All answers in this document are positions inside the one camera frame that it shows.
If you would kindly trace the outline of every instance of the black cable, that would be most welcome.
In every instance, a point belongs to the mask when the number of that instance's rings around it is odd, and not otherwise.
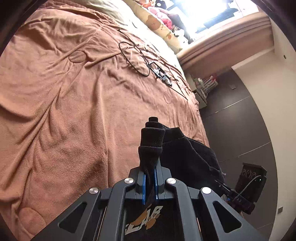
[[[261,177],[261,175],[258,175],[256,177],[254,177],[247,185],[246,187],[231,201],[234,202],[246,189],[247,187],[252,183],[252,181],[254,181],[255,179],[257,179],[258,177]]]
[[[143,76],[145,76],[145,77],[147,77],[147,76],[149,76],[150,75],[150,67],[149,67],[149,62],[148,62],[148,60],[146,59],[146,57],[145,57],[145,55],[143,54],[143,52],[142,52],[142,50],[124,33],[124,32],[122,32],[120,29],[118,30],[120,33],[122,33],[122,34],[124,34],[127,38],[128,38],[128,40],[129,41],[131,41],[132,42],[132,44],[133,44],[133,47],[141,54],[141,56],[142,56],[142,58],[145,60],[145,63],[146,63],[146,65],[147,65],[147,67],[148,67],[148,70],[149,70],[149,72],[148,72],[148,74],[143,74],[143,73],[141,73],[140,71],[138,71],[137,69],[136,69],[136,67],[128,60],[128,58],[126,57],[126,55],[124,54],[124,52],[122,51],[122,48],[121,48],[121,44],[122,43],[126,43],[126,44],[128,44],[128,45],[131,45],[130,43],[128,43],[128,42],[125,42],[125,41],[121,41],[121,42],[119,42],[119,44],[118,44],[118,46],[119,46],[119,49],[120,49],[120,51],[121,51],[121,53],[122,53],[122,55],[124,56],[124,58],[127,60],[127,62],[139,73],[139,74],[141,74],[141,75],[143,75]],[[168,68],[168,70],[170,71],[170,73],[171,73],[171,75],[173,76],[173,78],[174,78],[174,80],[175,80],[175,82],[176,82],[176,84],[177,84],[177,86],[179,87],[179,89],[180,89],[180,91],[181,91],[181,93],[182,94],[180,94],[177,90],[175,90],[174,88],[172,88],[171,86],[169,86],[169,85],[167,85],[169,88],[171,88],[172,90],[174,90],[175,92],[177,92],[179,95],[181,95],[182,97],[184,97],[187,101],[188,101],[188,99],[186,98],[186,96],[184,95],[184,93],[183,93],[183,91],[182,91],[182,89],[181,89],[181,87],[179,86],[179,84],[178,84],[178,81],[175,79],[175,77],[174,77],[174,75],[172,74],[172,72],[171,72],[171,70],[170,70],[170,68]]]

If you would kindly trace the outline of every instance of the metal screw head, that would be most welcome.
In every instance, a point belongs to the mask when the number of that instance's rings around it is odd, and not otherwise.
[[[208,188],[208,187],[204,187],[204,188],[202,188],[202,192],[204,193],[204,194],[210,194],[211,193],[211,189],[210,188]]]
[[[90,194],[96,194],[98,191],[99,191],[99,190],[98,190],[97,188],[91,188],[91,189],[89,190],[89,193],[90,193]]]
[[[167,179],[167,183],[169,183],[169,184],[175,184],[176,183],[176,179],[170,177],[170,178]]]
[[[131,184],[131,183],[133,183],[133,179],[131,177],[128,177],[128,178],[124,179],[124,182],[126,184]]]

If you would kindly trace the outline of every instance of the floor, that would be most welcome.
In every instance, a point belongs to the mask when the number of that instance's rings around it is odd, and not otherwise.
[[[217,78],[218,86],[200,110],[202,121],[215,151],[225,182],[235,188],[242,163],[261,165],[267,181],[251,215],[245,219],[269,238],[276,215],[277,172],[272,143],[264,120],[247,88],[232,70]]]

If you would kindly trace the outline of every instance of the bedspread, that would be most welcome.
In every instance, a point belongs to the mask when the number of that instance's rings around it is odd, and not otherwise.
[[[175,79],[172,88],[127,62],[119,42],[129,38]],[[123,47],[145,69],[140,53]],[[0,58],[0,85],[0,213],[18,240],[88,188],[127,177],[149,116],[208,145],[178,69],[107,15],[72,2],[48,1],[20,27]]]

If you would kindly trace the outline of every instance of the white wall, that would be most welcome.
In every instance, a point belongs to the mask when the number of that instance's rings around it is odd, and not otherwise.
[[[296,53],[281,30],[274,23],[272,27],[274,50],[250,57],[233,69],[256,102],[274,149],[277,208],[284,208],[276,215],[270,241],[280,241],[296,217]]]

